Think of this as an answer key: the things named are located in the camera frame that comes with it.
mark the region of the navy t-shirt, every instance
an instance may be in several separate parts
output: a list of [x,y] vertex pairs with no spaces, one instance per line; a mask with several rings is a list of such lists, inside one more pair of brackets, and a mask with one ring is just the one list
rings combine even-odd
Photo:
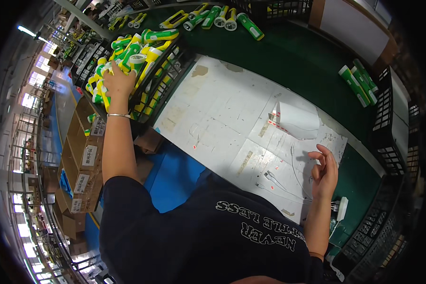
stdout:
[[264,198],[214,182],[166,213],[136,180],[104,185],[101,258],[118,283],[231,283],[264,275],[319,283],[300,226]]

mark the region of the white work table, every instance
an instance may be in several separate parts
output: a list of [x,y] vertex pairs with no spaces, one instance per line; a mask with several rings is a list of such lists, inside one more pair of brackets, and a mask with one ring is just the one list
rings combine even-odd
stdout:
[[333,152],[339,164],[347,138],[321,119],[316,139],[294,138],[268,123],[268,114],[278,100],[292,105],[311,105],[264,77],[201,56],[153,128],[214,173],[242,190],[264,197],[284,216],[300,224],[309,209],[309,205],[302,203],[309,202],[279,188],[265,178],[264,173],[270,170],[294,195],[311,195],[311,169],[316,161],[307,153],[316,151],[316,144],[322,144]]

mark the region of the silver bracelet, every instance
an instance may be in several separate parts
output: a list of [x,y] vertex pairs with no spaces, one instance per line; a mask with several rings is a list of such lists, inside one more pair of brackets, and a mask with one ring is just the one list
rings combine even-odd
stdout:
[[111,115],[113,115],[113,116],[122,116],[122,117],[131,118],[131,116],[130,116],[130,115],[119,115],[119,114],[107,114],[107,117],[109,117],[109,116],[111,116]]

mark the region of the white cable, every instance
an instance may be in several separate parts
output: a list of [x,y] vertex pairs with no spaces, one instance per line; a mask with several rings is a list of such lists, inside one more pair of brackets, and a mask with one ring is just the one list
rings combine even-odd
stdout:
[[336,222],[336,225],[333,227],[333,231],[331,232],[330,236],[328,237],[328,239],[331,238],[331,236],[333,236],[333,233],[335,232],[337,225],[339,224],[339,222]]
[[299,198],[299,199],[301,199],[301,200],[303,200],[303,201],[308,201],[308,202],[312,202],[312,200],[309,200],[309,199],[305,199],[305,198],[303,198],[303,197],[300,197],[300,196],[298,196],[298,195],[295,195],[295,194],[293,194],[292,192],[290,192],[290,191],[288,191],[283,185],[281,185],[279,182],[278,182],[278,180],[277,179],[275,179],[274,178],[274,175],[270,172],[270,171],[267,171],[266,173],[264,173],[263,174],[268,180],[271,180],[271,181],[273,181],[273,183],[276,185],[276,186],[278,186],[280,189],[282,189],[282,190],[284,190],[285,192],[287,192],[287,193],[289,193],[289,194],[291,194],[291,195],[293,195],[293,196],[295,196],[295,197],[297,197],[297,198]]
[[293,169],[293,174],[295,175],[295,178],[297,179],[297,182],[299,184],[299,186],[301,187],[301,189],[305,192],[305,194],[307,195],[309,200],[312,200],[312,196],[304,189],[304,187],[301,185],[300,181],[298,180],[297,177],[297,173],[295,172],[295,167],[293,165],[293,153],[294,153],[294,149],[293,149],[293,145],[290,146],[290,155],[292,156],[292,169]]
[[269,191],[269,192],[273,193],[274,195],[277,195],[277,196],[279,196],[279,197],[282,197],[282,198],[284,198],[284,199],[287,199],[287,200],[289,200],[289,201],[291,201],[291,202],[295,202],[295,203],[300,203],[300,204],[303,204],[303,205],[307,205],[306,203],[298,202],[298,201],[292,200],[292,199],[290,199],[290,198],[284,197],[284,196],[282,196],[282,195],[279,195],[279,194],[275,193],[273,190],[269,190],[269,189],[267,189],[264,185],[261,185],[261,184],[259,184],[259,183],[256,183],[256,186],[257,186],[257,187],[259,187],[259,188],[261,188],[261,189],[263,189],[263,190],[267,190],[267,191]]

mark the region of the right hand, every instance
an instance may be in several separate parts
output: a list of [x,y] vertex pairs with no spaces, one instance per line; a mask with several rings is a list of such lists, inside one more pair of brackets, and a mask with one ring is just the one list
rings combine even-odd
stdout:
[[136,72],[131,71],[129,75],[123,73],[120,68],[115,63],[115,60],[112,60],[112,71],[114,75],[109,74],[109,70],[104,72],[104,86],[108,89],[107,96],[112,99],[115,97],[119,98],[129,98],[129,94],[134,89],[136,83]]
[[317,149],[321,153],[313,151],[307,154],[310,158],[320,162],[320,164],[315,164],[311,171],[313,178],[312,197],[331,200],[337,184],[336,161],[333,153],[325,146],[317,144]]

